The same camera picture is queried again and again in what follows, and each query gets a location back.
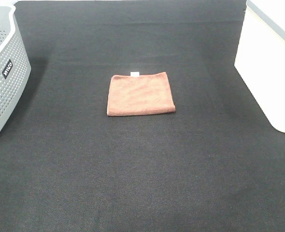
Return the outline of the white plastic bin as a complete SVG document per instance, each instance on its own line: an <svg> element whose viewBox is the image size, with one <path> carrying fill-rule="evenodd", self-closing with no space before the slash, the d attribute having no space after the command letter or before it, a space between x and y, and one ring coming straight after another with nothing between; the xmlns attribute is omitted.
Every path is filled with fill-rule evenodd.
<svg viewBox="0 0 285 232"><path fill-rule="evenodd" d="M270 124L285 133L285 0L248 0L235 68Z"/></svg>

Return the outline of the orange-brown towel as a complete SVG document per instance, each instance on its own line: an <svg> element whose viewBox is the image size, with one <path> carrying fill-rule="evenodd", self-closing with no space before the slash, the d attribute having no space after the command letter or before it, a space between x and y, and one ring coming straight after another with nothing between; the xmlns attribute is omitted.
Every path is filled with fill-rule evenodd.
<svg viewBox="0 0 285 232"><path fill-rule="evenodd" d="M108 116L143 116L175 111L166 72L138 77L114 75L111 78Z"/></svg>

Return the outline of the grey perforated laundry basket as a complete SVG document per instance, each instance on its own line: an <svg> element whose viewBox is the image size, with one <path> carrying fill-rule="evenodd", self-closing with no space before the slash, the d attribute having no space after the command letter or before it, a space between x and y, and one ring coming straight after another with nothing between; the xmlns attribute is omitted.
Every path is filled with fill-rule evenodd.
<svg viewBox="0 0 285 232"><path fill-rule="evenodd" d="M0 5L0 131L15 109L31 72L15 10L13 5Z"/></svg>

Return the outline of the black fabric table mat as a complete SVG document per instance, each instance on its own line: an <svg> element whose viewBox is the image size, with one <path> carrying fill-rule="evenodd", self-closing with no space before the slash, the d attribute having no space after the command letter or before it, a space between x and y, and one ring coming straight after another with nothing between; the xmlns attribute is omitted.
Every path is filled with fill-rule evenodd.
<svg viewBox="0 0 285 232"><path fill-rule="evenodd" d="M22 1L31 74L0 133L0 232L285 232L285 134L234 67L243 0ZM176 111L108 116L114 75Z"/></svg>

